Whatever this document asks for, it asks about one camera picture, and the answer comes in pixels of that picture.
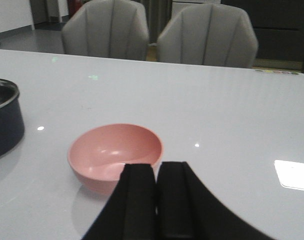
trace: glossy tabletop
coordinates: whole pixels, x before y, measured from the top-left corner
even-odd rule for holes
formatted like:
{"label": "glossy tabletop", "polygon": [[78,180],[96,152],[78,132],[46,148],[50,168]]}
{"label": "glossy tabletop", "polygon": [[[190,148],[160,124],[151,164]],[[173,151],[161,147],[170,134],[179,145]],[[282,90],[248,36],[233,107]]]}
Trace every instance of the glossy tabletop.
{"label": "glossy tabletop", "polygon": [[0,239],[78,240],[107,197],[67,162],[83,132],[142,125],[163,161],[187,161],[229,209],[278,240],[304,240],[304,190],[275,160],[304,163],[304,74],[0,50],[26,125],[0,157]]}

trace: table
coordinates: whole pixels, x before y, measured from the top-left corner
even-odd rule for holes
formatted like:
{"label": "table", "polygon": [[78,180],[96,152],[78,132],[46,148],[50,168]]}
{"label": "table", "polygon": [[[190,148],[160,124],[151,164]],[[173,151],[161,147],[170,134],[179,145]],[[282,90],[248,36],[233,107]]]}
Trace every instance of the table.
{"label": "table", "polygon": [[133,123],[255,228],[304,240],[304,191],[274,168],[304,163],[304,74],[0,50],[0,78],[19,86],[26,125],[0,157],[0,239],[80,239],[107,197],[78,182],[69,146]]}

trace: gray chair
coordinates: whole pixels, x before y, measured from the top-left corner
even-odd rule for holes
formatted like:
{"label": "gray chair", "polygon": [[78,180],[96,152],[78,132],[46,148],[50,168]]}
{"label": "gray chair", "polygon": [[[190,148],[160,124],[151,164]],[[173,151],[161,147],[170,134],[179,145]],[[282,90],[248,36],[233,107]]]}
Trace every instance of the gray chair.
{"label": "gray chair", "polygon": [[131,0],[92,0],[62,29],[66,54],[144,61],[149,33],[144,6]]}
{"label": "gray chair", "polygon": [[157,41],[159,62],[250,68],[258,42],[247,13],[204,3],[184,8]]}

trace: red fire extinguisher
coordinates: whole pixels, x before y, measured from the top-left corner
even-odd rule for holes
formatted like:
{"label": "red fire extinguisher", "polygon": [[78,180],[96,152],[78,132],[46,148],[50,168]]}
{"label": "red fire extinguisher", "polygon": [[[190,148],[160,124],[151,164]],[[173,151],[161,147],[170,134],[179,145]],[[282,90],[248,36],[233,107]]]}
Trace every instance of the red fire extinguisher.
{"label": "red fire extinguisher", "polygon": [[78,11],[82,6],[81,0],[68,0],[68,11],[70,18]]}

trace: floor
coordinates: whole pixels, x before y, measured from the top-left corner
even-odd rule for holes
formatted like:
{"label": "floor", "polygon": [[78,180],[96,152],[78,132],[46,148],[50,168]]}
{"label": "floor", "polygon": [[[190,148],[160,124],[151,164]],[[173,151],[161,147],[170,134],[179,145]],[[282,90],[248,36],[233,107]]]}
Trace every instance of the floor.
{"label": "floor", "polygon": [[[15,36],[1,39],[0,49],[18,50],[40,53],[63,54],[61,29],[65,23],[41,23],[35,26],[35,30],[24,32]],[[150,46],[146,57],[147,61],[156,61],[156,46]],[[256,69],[288,70],[284,68],[259,67]]]}

